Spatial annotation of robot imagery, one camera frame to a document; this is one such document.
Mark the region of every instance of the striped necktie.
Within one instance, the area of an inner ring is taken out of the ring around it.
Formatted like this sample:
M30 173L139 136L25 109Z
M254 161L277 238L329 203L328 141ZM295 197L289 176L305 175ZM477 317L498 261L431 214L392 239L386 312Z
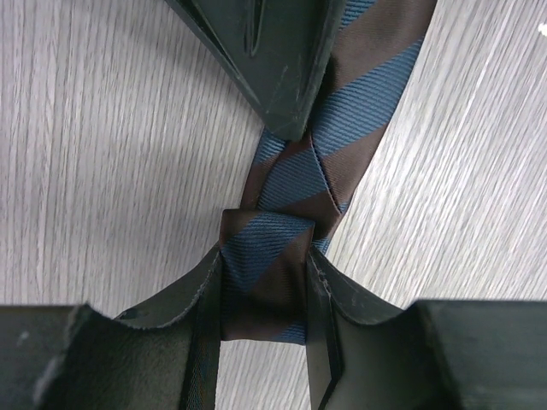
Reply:
M348 0L298 142L264 130L240 209L224 211L223 340L305 344L305 261L325 253L403 94L435 0Z

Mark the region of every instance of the brown stripe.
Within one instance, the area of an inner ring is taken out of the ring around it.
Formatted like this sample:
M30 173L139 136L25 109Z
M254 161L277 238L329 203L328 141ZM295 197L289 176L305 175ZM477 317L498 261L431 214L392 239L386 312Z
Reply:
M378 0L340 31L334 47L334 91L423 37L436 0Z
M222 324L222 339L272 340L296 320L305 320L305 261L312 229L279 254L238 309Z
M327 237L342 217L327 190L288 205L282 208L280 212L313 220L315 222L314 239Z
M241 196L241 203L239 204L241 209L251 210L256 208L264 182L266 182L266 178L277 158L278 155L260 164L251 166L243 189L243 195Z
M228 240L237 235L255 218L260 211L244 211L242 209L225 209L222 212L221 234L219 245L224 246Z
M300 141L292 142L287 144L285 149L279 154L277 162L286 160L287 158L298 154L299 152L305 151L311 147L311 133L306 132Z
M384 136L387 124L322 158L323 171L338 204L351 199Z

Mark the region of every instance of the gray wood grain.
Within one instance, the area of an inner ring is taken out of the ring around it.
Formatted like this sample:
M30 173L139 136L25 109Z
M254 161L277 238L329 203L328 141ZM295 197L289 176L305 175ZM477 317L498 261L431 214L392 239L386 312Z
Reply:
M0 7L0 302L115 315L216 241L260 121L161 0ZM543 0L439 0L335 265L399 306L547 299L545 22ZM302 348L222 345L219 409L307 388Z

